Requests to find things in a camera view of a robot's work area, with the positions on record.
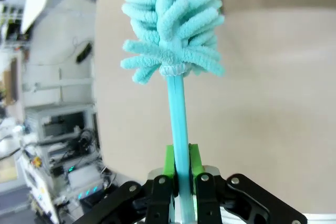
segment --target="turquoise bristle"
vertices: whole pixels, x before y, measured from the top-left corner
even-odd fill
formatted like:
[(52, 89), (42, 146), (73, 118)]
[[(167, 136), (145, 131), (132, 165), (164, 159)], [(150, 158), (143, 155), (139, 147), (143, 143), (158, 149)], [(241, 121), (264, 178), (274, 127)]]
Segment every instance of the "turquoise bristle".
[(138, 69), (134, 81), (147, 83), (157, 69), (164, 76), (187, 76), (191, 69), (223, 74), (214, 34), (224, 21), (220, 0), (125, 1), (122, 10), (140, 41), (128, 40), (124, 50), (141, 56), (125, 59), (121, 66)]

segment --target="screw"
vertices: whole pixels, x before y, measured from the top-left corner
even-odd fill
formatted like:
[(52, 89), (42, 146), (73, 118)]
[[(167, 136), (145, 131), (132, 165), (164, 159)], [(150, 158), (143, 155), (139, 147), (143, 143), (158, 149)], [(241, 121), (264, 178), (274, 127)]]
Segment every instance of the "screw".
[(234, 185), (239, 184), (239, 178), (232, 178), (231, 183), (234, 184)]
[(160, 178), (160, 179), (159, 179), (159, 183), (160, 183), (160, 184), (163, 184), (163, 183), (165, 183), (165, 182), (166, 182), (166, 179), (165, 179), (165, 178)]
[(202, 181), (208, 181), (209, 180), (209, 176), (204, 174), (204, 175), (201, 176), (201, 180)]
[(131, 187), (130, 187), (130, 191), (135, 191), (136, 188), (137, 188), (136, 186), (131, 186)]

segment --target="green gripper pad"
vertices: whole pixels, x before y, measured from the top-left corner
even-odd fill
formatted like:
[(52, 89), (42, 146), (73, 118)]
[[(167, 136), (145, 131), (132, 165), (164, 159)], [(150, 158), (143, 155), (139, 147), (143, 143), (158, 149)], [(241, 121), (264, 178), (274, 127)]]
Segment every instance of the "green gripper pad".
[(175, 175), (174, 147), (172, 145), (167, 145), (166, 147), (163, 174), (169, 178), (173, 178)]
[(200, 149), (198, 149), (197, 144), (189, 145), (190, 165), (191, 165), (191, 171), (193, 174), (193, 183), (194, 183), (194, 194), (196, 194), (195, 178), (199, 174), (205, 172), (203, 165), (202, 165), (201, 155), (199, 152), (200, 152)]

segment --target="beige wall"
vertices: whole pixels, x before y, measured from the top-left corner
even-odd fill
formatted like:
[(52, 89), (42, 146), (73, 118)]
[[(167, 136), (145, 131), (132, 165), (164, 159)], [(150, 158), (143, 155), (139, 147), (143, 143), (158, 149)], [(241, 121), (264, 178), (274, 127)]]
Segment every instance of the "beige wall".
[[(225, 178), (244, 173), (312, 214), (335, 213), (336, 0), (224, 0), (227, 73), (185, 80), (189, 139)], [(171, 144), (165, 81), (122, 70), (135, 38), (123, 0), (98, 0), (96, 75), (104, 161), (135, 179)]]

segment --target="light blue handle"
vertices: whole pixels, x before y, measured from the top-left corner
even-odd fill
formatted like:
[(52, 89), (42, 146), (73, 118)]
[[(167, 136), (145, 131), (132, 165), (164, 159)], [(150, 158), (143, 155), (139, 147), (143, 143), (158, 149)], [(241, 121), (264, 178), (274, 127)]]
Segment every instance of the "light blue handle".
[(167, 77), (175, 166), (181, 202), (182, 223), (195, 221), (193, 196), (190, 189), (190, 159), (184, 101), (183, 76)]

